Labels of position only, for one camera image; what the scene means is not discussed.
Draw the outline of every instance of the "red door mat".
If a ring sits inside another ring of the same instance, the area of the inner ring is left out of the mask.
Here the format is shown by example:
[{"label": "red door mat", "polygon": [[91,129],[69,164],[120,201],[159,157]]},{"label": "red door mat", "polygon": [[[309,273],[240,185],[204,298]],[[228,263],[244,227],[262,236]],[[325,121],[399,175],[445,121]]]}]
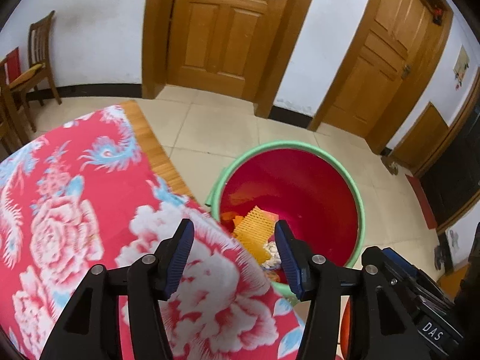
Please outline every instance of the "red door mat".
[{"label": "red door mat", "polygon": [[437,221],[435,220],[434,213],[431,210],[430,204],[428,203],[427,195],[425,195],[425,192],[423,191],[420,180],[413,176],[405,176],[406,179],[409,181],[410,185],[412,186],[415,195],[417,196],[417,200],[420,204],[423,217],[425,218],[425,222],[427,223],[427,227],[429,229],[437,228]]}]

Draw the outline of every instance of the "green bucket rim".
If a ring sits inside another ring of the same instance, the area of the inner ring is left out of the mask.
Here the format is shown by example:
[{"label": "green bucket rim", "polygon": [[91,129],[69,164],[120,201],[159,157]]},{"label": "green bucket rim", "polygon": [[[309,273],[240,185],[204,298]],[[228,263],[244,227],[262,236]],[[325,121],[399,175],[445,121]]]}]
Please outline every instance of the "green bucket rim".
[{"label": "green bucket rim", "polygon": [[[357,259],[362,250],[363,240],[365,238],[365,211],[363,208],[363,202],[360,196],[360,192],[355,185],[352,176],[350,176],[347,170],[342,166],[340,162],[337,161],[337,159],[335,159],[335,157],[331,156],[319,147],[310,145],[309,143],[299,142],[295,140],[276,140],[274,142],[268,142],[258,145],[242,154],[235,161],[233,161],[230,166],[224,169],[224,171],[220,175],[220,178],[215,183],[211,193],[211,198],[209,199],[212,209],[211,215],[213,216],[213,218],[215,218],[215,220],[220,222],[220,198],[222,196],[224,186],[226,185],[232,174],[251,157],[274,149],[300,149],[306,152],[310,152],[318,157],[321,157],[321,159],[327,161],[331,166],[335,168],[338,173],[340,173],[346,184],[349,186],[350,192],[352,192],[353,198],[355,200],[355,205],[357,206],[358,215],[357,241],[355,243],[355,247],[352,251],[352,254],[350,255],[349,260],[345,264],[346,267],[352,268],[357,262]],[[280,292],[283,297],[289,299],[290,301],[294,301],[296,299],[295,295],[290,291],[290,287],[287,284],[272,282],[272,286],[278,292]]]}]

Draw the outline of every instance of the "wooden table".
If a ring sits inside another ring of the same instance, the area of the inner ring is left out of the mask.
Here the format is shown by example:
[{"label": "wooden table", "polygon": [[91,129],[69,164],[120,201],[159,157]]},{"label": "wooden table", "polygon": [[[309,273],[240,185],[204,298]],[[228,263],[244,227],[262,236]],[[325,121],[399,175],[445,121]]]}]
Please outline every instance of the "wooden table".
[{"label": "wooden table", "polygon": [[135,132],[138,144],[147,155],[152,170],[166,181],[174,193],[177,195],[187,195],[195,199],[177,172],[177,169],[173,166],[169,156],[165,153],[165,150],[163,150],[153,134],[138,103],[135,100],[129,100],[121,103],[120,106],[125,111]]}]

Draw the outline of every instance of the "red floral blanket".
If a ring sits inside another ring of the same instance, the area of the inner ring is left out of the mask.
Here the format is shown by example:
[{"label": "red floral blanket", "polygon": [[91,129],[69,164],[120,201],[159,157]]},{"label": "red floral blanket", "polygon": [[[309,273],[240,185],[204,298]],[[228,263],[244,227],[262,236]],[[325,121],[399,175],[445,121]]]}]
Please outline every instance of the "red floral blanket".
[{"label": "red floral blanket", "polygon": [[[236,240],[155,176],[119,106],[66,123],[0,164],[3,330],[38,359],[91,266],[131,264],[182,218],[194,222],[195,241],[178,291],[160,302],[175,357],[294,359],[302,321]],[[131,360],[125,299],[120,308]]]}]

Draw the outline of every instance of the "door handle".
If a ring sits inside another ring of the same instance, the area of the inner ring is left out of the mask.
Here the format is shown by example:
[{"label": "door handle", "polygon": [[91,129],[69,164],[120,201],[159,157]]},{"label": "door handle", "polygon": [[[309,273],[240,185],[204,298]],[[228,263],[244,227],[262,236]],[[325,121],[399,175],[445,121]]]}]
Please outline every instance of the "door handle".
[{"label": "door handle", "polygon": [[406,64],[405,67],[403,68],[402,80],[406,79],[411,71],[412,71],[412,67],[409,64]]}]

